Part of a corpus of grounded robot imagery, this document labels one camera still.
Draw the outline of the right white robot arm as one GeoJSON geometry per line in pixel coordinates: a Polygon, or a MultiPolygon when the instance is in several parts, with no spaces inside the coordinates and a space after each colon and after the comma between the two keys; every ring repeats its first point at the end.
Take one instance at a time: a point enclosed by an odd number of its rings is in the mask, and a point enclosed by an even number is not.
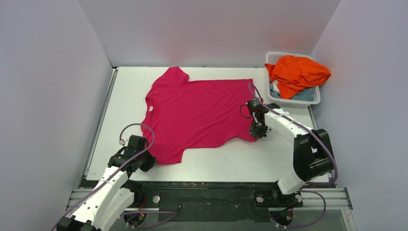
{"type": "Polygon", "coordinates": [[[263,105],[254,98],[246,106],[252,119],[249,133],[253,138],[266,137],[274,130],[293,145],[293,169],[277,181],[277,190],[272,193],[274,204],[285,206],[291,194],[334,170],[330,138],[325,130],[304,126],[275,103],[263,105]]]}

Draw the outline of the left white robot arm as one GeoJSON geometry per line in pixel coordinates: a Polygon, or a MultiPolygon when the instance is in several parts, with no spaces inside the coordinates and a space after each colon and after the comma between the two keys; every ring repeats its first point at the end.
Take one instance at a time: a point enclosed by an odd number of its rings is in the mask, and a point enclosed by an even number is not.
{"type": "Polygon", "coordinates": [[[57,231],[107,231],[129,207],[147,201],[142,185],[130,176],[137,170],[147,172],[156,164],[145,137],[132,135],[128,143],[109,160],[103,176],[86,196],[69,207],[57,222],[57,231]]]}

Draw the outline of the magenta t-shirt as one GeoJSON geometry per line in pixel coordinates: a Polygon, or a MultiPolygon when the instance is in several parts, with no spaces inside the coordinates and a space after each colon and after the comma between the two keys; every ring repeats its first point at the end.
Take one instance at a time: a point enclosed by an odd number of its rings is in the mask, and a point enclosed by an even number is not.
{"type": "Polygon", "coordinates": [[[179,67],[167,69],[145,101],[143,136],[161,165],[177,164],[187,149],[217,148],[231,139],[247,142],[251,120],[241,106],[252,99],[251,79],[195,80],[179,67]]]}

